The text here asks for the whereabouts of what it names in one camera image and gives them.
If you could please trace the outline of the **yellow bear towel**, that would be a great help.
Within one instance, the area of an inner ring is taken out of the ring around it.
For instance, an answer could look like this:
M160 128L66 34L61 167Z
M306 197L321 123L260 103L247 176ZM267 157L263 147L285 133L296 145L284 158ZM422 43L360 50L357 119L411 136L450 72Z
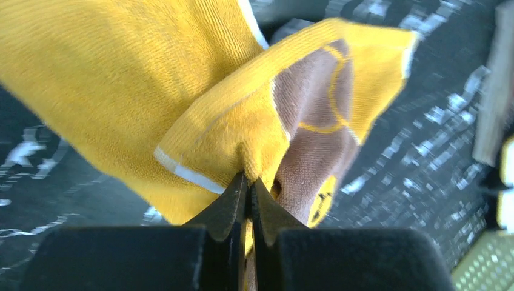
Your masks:
M1 2L3 87L173 224L241 171L319 224L417 43L329 18L268 45L248 1Z

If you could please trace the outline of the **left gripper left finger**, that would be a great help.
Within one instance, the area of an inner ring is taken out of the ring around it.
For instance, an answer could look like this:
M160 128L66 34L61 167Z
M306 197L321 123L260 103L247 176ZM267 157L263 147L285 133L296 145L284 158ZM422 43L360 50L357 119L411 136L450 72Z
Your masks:
M69 227L48 234L21 290L243 290L247 179L182 226Z

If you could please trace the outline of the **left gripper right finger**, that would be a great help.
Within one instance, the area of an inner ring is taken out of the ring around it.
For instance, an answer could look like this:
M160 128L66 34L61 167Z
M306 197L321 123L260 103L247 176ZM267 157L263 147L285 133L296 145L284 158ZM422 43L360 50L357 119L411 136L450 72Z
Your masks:
M310 229L262 181L250 188L257 290L453 290L440 253L413 229Z

